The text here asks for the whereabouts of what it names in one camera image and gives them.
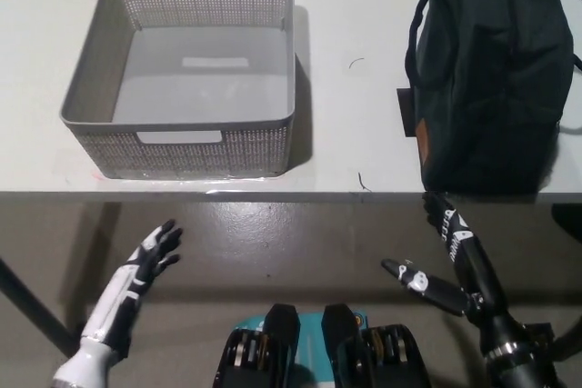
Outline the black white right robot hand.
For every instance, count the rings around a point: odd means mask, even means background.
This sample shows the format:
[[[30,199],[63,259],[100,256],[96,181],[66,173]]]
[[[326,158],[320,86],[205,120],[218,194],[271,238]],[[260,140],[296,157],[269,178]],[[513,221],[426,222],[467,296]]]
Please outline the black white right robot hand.
[[[423,194],[427,220],[443,240],[458,284],[428,274],[409,261],[386,258],[382,267],[410,293],[458,317],[480,332],[481,353],[492,360],[525,348],[525,326],[508,311],[506,294],[478,237],[459,211],[442,195]]]

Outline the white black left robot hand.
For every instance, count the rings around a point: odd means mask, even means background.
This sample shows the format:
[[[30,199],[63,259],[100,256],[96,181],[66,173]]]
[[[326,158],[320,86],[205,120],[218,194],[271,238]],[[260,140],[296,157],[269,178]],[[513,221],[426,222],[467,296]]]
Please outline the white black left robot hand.
[[[128,356],[142,300],[155,279],[180,260],[175,249],[182,233],[171,219],[136,247],[102,292],[81,333],[83,339],[107,346],[118,361]]]

